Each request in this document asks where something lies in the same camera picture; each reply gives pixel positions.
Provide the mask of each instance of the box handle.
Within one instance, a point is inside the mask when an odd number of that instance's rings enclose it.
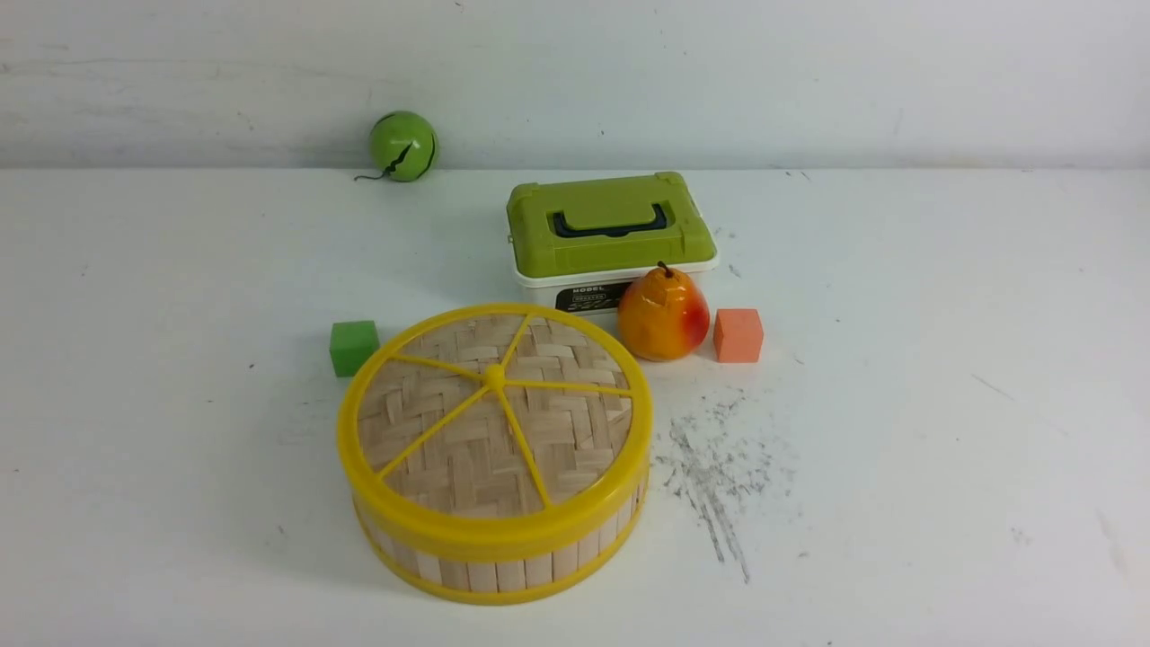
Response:
[[[631,231],[653,231],[656,229],[666,229],[667,213],[662,210],[662,205],[659,202],[652,202],[651,208],[654,210],[654,219],[642,224],[597,226],[595,229],[573,229],[569,224],[567,224],[567,214],[561,210],[557,210],[551,214],[551,223],[555,228],[555,236],[559,236],[560,238],[582,238],[584,236],[611,236],[612,238],[621,238]]]

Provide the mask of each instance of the cube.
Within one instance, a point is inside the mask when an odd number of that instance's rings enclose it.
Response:
[[[331,367],[339,378],[350,378],[379,351],[375,321],[340,321],[331,325]]]
[[[762,352],[759,310],[719,308],[715,311],[715,359],[723,364],[754,364]]]

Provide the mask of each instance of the yellow spoke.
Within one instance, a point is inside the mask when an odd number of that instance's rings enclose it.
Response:
[[[431,367],[434,369],[443,369],[444,371],[451,371],[452,373],[455,373],[457,376],[462,376],[465,378],[470,378],[471,380],[475,380],[476,383],[482,383],[483,382],[483,378],[478,373],[476,373],[474,371],[468,371],[467,369],[460,369],[459,367],[455,367],[454,364],[447,364],[446,362],[439,362],[438,360],[431,360],[430,357],[419,357],[419,356],[414,356],[414,355],[393,355],[393,356],[391,356],[391,359],[394,360],[396,362],[406,362],[408,364],[422,364],[423,367]]]
[[[535,490],[539,492],[539,500],[543,501],[544,508],[551,508],[551,498],[547,496],[547,488],[543,485],[543,477],[539,476],[539,468],[535,464],[535,456],[531,455],[531,447],[527,445],[527,437],[523,436],[523,430],[519,426],[519,419],[515,418],[515,413],[511,408],[511,402],[507,400],[507,395],[503,393],[503,390],[496,390],[496,398],[499,399],[499,405],[504,408],[504,414],[507,416],[507,423],[511,425],[511,433],[515,437],[515,442],[519,444],[519,450],[523,454],[523,462],[527,463],[527,471],[531,473],[531,480],[535,482]]]
[[[534,380],[507,380],[508,387],[523,387],[524,390],[570,390],[573,392],[595,392],[611,395],[624,395],[632,398],[631,390],[620,390],[618,387],[604,387],[600,385],[578,385],[575,383],[537,383]]]
[[[438,432],[439,430],[446,428],[447,423],[451,423],[452,421],[454,421],[455,418],[458,418],[459,415],[462,414],[463,411],[466,411],[468,407],[475,405],[481,398],[484,396],[484,394],[488,393],[488,391],[489,390],[485,386],[484,387],[480,387],[480,391],[473,393],[470,398],[468,398],[463,402],[459,403],[459,407],[452,409],[451,411],[447,413],[446,416],[444,416],[443,418],[439,418],[439,421],[435,425],[431,425],[430,428],[428,428],[427,431],[424,431],[422,434],[420,434],[420,438],[415,439],[415,442],[413,442],[412,445],[407,446],[407,449],[404,449],[402,452],[400,452],[399,456],[396,456],[394,459],[392,459],[391,463],[388,463],[388,465],[384,467],[384,469],[379,471],[379,473],[377,475],[378,479],[382,482],[383,479],[385,479],[388,477],[388,475],[391,473],[392,470],[394,470],[399,465],[402,465],[404,461],[407,460],[408,456],[411,456],[412,454],[414,454],[416,449],[419,449],[424,442],[428,441],[428,439],[430,439],[431,437],[434,437],[436,434],[436,432]]]
[[[527,328],[530,326],[531,315],[524,314],[523,322],[519,325],[519,331],[515,331],[515,337],[511,339],[511,346],[507,347],[507,353],[504,354],[504,359],[499,362],[499,365],[504,369],[511,363],[511,356],[515,355],[515,348],[519,347],[519,341],[523,339],[523,333],[527,332]]]

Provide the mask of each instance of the black label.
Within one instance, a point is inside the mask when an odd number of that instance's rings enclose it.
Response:
[[[630,284],[630,280],[626,280],[559,290],[555,294],[555,309],[578,313],[619,307],[619,299],[623,298],[623,292]]]

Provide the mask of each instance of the plastic box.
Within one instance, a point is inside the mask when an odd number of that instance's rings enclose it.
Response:
[[[677,172],[521,184],[507,201],[524,299],[574,314],[619,306],[660,260],[698,282],[719,264],[711,231]]]

